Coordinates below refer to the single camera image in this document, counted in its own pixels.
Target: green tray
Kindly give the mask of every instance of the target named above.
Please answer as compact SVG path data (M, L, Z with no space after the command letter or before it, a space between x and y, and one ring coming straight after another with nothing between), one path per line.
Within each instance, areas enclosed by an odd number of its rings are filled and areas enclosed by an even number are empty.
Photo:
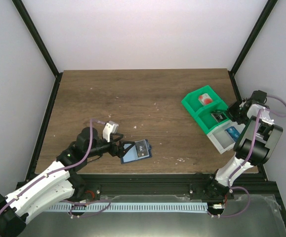
M213 100L212 103L203 106L198 100L199 96L207 93ZM226 103L215 93L215 91L206 85L198 90L195 90L181 101L183 106L187 109L190 115L198 123L205 134L211 132L215 127L225 123L229 119L226 119L218 123L211 115L214 110L227 110L228 106Z

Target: white wall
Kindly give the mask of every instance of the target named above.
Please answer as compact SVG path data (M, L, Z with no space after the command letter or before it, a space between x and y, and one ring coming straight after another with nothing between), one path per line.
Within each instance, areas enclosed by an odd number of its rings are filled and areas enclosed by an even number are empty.
M23 181L54 76L12 1L0 1L0 193Z
M238 71L236 81L243 96L261 89L286 101L286 0L278 1ZM271 109L284 111L283 106L268 101ZM274 116L274 119L284 128L284 133L265 167L269 178L277 181L286 206L286 118Z
M24 0L59 70L231 69L266 0Z

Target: wooden table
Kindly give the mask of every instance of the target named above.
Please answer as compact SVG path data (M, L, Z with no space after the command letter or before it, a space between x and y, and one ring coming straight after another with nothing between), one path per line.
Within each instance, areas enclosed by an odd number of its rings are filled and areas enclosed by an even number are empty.
M121 164L105 154L80 173L214 172L234 152L221 155L181 104L205 85L227 104L235 101L226 69L65 71L36 172L75 141L90 118L117 122L126 140L148 139L153 157Z

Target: purple cable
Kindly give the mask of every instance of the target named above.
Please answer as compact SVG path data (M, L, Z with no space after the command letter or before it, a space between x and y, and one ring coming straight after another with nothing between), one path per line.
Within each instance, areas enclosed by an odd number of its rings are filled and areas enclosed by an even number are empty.
M89 155L89 152L90 152L90 150L91 150L91 145L92 145L92 136L93 136L93 133L92 133L92 122L97 122L97 123L99 123L99 124L102 124L102 125L105 125L106 123L105 122L102 122L102 121L99 121L99 120L97 120L97 119L91 119L90 120L90 141L89 141L89 146L88 146L88 150L87 150L87 152L85 153L85 155L84 155L84 157L79 161L79 162L77 162L77 163L75 163L75 164L72 164L72 165L69 165L69 166L65 166L65 167L62 167L62 168L60 168L60 169L56 169L56 170L53 170L53 171L51 171L51 172L49 172L49 173L47 173L47 175L49 176L49 175L51 175L51 174L53 174L53 173L56 173L56 172L58 172L58 171L61 171L61 170L68 170L68 169L71 169L71 168L73 168L73 167L75 167L75 166L77 166L77 165L80 165L82 162L84 162L86 159L87 159L87 157L88 157L88 155ZM38 178L37 180L35 180L33 183L31 183L28 187L26 187L22 192L20 192L18 195L17 195L17 197L19 198L19 197L21 197L27 190L29 190L31 187L33 187L35 184L37 184L39 181L41 181L42 179L44 179L44 178L46 178L45 176L41 176L40 178ZM4 212L4 210L6 210L13 202L15 202L16 201L16 199L15 198L13 198L10 202L8 202L3 208L1 208L1 210L0 210L0 215Z
M111 201L110 200L98 200L98 201L91 201L91 202L86 202L86 203L72 202L72 201L68 201L68 200L64 200L62 202L67 202L67 203L70 203L72 205L75 205L75 206L72 206L72 208L69 211L69 215L71 217L73 216L72 211L76 208L76 206L91 205L91 204L99 203L99 202L108 202L109 203L106 207L104 207L100 211L97 211L97 212L89 214L89 215L82 215L82 216L79 216L79 218L87 218L87 217L90 217L90 216L98 215L98 214L102 213L103 211L105 211L106 209L108 209L111 206Z
M273 98L273 99L276 99L276 100L279 100L279 101L280 101L281 103L283 103L284 106L286 107L286 102L283 101L283 99L281 99L280 97L274 96L274 95L267 95L267 97ZM221 218L228 218L228 217L238 216L238 215L242 214L243 212L245 212L245 211L247 210L247 208L249 207L249 205L250 205L250 195L249 195L248 190L245 189L244 187L239 187L239 186L237 186L237 187L231 187L230 180L231 180L231 178L237 173L237 171L239 171L240 168L247 163L247 161L248 161L248 160L250 159L250 157L251 157L252 150L253 150L253 147L254 147L254 145L255 145L255 140L256 140L257 131L258 131L258 122L259 122L259 119L260 119L261 112L262 112L263 110L269 111L269 112L271 112L271 113L273 113L273 114L275 114L275 115L277 115L277 116L279 116L279 117L282 117L282 118L285 118L285 117L286 117L286 114L285 114L285 115L279 114L279 113L277 113L277 112L275 112L275 111L272 111L272 110L270 110L270 109L267 109L267 108L265 108L265 109L260 109L260 110L258 111L258 114L257 114L257 117L256 117L256 124L255 124L255 128L254 128L254 131L253 131L253 136L252 136L252 140L251 140L251 146L250 146L248 155L247 155L246 159L243 161L243 163L242 163L239 167L237 167L237 168L234 170L233 173L231 173L231 175L230 175L229 178L228 178L228 183L227 183L227 184L228 184L228 187L229 187L231 190L241 189L241 190L244 190L244 191L245 191L245 193L248 195L247 205L246 205L246 207L245 207L242 211L240 211L240 212L238 212L238 213L235 213L235 214L232 214L232 215L220 216Z

